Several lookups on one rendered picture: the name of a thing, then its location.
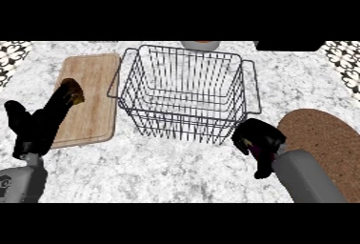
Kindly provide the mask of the grey round pot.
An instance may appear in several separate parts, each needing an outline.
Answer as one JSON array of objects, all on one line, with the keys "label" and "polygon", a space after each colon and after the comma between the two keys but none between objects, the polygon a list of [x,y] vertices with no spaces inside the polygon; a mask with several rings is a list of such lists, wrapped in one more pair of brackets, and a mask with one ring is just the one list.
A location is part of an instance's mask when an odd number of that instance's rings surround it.
[{"label": "grey round pot", "polygon": [[213,51],[219,46],[219,41],[182,41],[181,45],[188,50]]}]

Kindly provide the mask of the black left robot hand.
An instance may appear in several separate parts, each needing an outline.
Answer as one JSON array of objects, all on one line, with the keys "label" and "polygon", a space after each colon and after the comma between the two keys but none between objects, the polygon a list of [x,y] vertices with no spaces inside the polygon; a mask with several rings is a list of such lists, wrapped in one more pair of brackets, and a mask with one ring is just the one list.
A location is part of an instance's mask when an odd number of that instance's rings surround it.
[{"label": "black left robot hand", "polygon": [[72,78],[64,78],[44,107],[33,113],[17,101],[4,103],[8,127],[16,134],[13,158],[20,159],[27,153],[47,154],[69,109],[82,101],[81,86]]}]

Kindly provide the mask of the dark purple eggplant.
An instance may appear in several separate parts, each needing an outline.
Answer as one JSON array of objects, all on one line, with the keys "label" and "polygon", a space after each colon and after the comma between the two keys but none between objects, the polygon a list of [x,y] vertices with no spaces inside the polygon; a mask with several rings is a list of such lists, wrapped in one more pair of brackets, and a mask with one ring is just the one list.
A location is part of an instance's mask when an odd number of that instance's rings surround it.
[{"label": "dark purple eggplant", "polygon": [[244,145],[244,155],[252,155],[253,157],[259,157],[262,152],[262,142],[259,140],[250,141],[249,139],[243,138],[243,145]]}]

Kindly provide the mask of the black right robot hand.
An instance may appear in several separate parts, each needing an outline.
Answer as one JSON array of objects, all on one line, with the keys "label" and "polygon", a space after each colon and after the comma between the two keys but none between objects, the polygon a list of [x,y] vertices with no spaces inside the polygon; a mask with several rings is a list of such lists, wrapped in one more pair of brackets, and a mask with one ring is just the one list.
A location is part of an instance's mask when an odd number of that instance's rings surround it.
[{"label": "black right robot hand", "polygon": [[249,118],[237,125],[230,137],[234,147],[244,154],[243,138],[250,141],[259,140],[262,142],[262,152],[259,157],[255,157],[255,179],[263,179],[272,172],[271,163],[286,137],[269,124],[258,119]]}]

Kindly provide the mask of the black appliance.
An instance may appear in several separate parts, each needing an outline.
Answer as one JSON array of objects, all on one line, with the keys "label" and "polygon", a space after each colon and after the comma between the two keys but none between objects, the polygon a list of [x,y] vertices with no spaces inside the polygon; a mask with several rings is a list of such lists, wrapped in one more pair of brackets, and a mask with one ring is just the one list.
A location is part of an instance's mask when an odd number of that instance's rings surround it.
[{"label": "black appliance", "polygon": [[323,41],[255,41],[258,51],[317,51]]}]

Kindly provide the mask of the wooden cutting board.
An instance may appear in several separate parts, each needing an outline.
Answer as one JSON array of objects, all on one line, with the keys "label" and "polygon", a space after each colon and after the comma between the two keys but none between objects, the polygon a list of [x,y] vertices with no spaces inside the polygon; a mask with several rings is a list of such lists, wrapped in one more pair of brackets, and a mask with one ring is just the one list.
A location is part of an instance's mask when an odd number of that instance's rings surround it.
[{"label": "wooden cutting board", "polygon": [[72,106],[58,126],[51,149],[104,142],[113,136],[119,54],[70,56],[61,63],[54,87],[72,78],[82,89],[83,102]]}]

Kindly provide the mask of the brown oval placemat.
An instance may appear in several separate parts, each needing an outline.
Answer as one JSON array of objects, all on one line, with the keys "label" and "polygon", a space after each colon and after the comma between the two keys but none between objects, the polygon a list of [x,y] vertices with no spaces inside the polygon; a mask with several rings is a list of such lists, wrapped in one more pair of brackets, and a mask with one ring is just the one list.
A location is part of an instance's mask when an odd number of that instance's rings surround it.
[{"label": "brown oval placemat", "polygon": [[305,150],[312,155],[345,200],[360,203],[360,133],[315,109],[289,112],[277,129],[286,137],[286,150]]}]

